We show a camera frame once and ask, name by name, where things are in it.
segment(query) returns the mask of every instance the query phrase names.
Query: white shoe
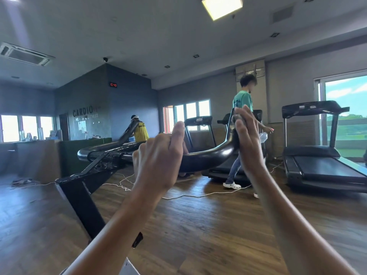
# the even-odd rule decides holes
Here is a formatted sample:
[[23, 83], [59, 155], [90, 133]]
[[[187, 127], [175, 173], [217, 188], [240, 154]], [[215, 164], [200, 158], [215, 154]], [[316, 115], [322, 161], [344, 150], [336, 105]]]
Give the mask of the white shoe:
[[236, 184], [236, 183], [232, 183], [232, 184], [226, 184], [226, 183], [223, 183], [223, 186], [225, 187], [225, 188], [232, 188], [232, 189], [235, 189], [235, 190], [237, 190], [237, 189], [241, 189], [241, 185], [239, 185], [239, 184]]

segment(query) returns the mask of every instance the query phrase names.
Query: window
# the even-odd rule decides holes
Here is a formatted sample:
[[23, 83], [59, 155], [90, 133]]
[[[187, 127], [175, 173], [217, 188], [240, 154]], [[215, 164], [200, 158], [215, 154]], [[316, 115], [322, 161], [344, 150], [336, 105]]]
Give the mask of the window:
[[50, 136], [51, 130], [54, 129], [53, 118], [51, 116], [40, 117], [41, 128], [43, 131], [43, 138]]
[[27, 134], [30, 133], [32, 135], [32, 139], [34, 137], [38, 139], [37, 117], [22, 116], [22, 124], [25, 137], [27, 137]]
[[[335, 100], [350, 111], [339, 116], [335, 147], [343, 157], [361, 158], [367, 146], [367, 71], [320, 79], [319, 100]], [[328, 145], [331, 115], [321, 118], [321, 142]]]
[[[210, 100], [202, 100], [197, 102], [191, 102], [176, 106], [167, 106], [163, 108], [164, 116], [164, 132], [171, 133], [173, 128], [172, 120], [174, 123], [178, 121], [185, 121], [189, 118], [195, 118], [197, 116], [210, 116]], [[188, 126], [189, 131], [197, 130], [209, 130], [208, 126]]]
[[2, 141], [18, 142], [19, 126], [18, 116], [1, 115], [2, 122]]

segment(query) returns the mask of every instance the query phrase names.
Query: jeans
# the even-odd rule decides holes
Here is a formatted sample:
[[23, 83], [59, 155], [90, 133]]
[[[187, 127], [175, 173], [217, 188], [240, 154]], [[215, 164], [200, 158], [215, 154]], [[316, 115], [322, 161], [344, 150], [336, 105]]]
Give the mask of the jeans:
[[232, 168], [226, 180], [226, 184], [232, 184], [234, 182], [235, 176], [240, 168], [241, 168], [241, 160], [240, 156], [238, 156], [237, 159], [233, 162]]

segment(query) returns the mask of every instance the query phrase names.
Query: man in teal shirt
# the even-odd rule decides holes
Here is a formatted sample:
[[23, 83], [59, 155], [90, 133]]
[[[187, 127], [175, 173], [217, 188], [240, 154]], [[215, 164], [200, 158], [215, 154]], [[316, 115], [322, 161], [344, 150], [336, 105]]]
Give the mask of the man in teal shirt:
[[[257, 85], [257, 79], [254, 75], [249, 74], [241, 78], [241, 87], [242, 89], [235, 95], [233, 98], [232, 108], [239, 107], [242, 108], [243, 106], [247, 105], [251, 112], [253, 111], [252, 106], [252, 99], [250, 93], [254, 90], [255, 86]], [[259, 127], [266, 133], [272, 133], [274, 129], [263, 125], [261, 122], [258, 121]], [[241, 185], [235, 184], [234, 179], [241, 168], [241, 160], [240, 156], [234, 161], [232, 168], [229, 172], [228, 178], [223, 186], [226, 188], [233, 188], [233, 189], [240, 189]]]

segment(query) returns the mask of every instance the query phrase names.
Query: wooden floor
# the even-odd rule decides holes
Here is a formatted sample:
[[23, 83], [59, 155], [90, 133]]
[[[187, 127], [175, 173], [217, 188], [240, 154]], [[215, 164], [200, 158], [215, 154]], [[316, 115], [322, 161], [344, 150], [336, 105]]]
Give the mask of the wooden floor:
[[[131, 175], [131, 170], [120, 171]], [[367, 270], [367, 195], [293, 193], [277, 182], [309, 222], [361, 274]], [[58, 275], [88, 239], [53, 184], [12, 189], [0, 181], [2, 275]], [[122, 180], [115, 175], [109, 183]], [[127, 181], [122, 182], [131, 187]], [[166, 197], [225, 192], [206, 177], [178, 182]], [[260, 201], [252, 189], [204, 198], [161, 200], [129, 259], [145, 274], [287, 274]], [[107, 221], [128, 191], [104, 185], [93, 199]]]

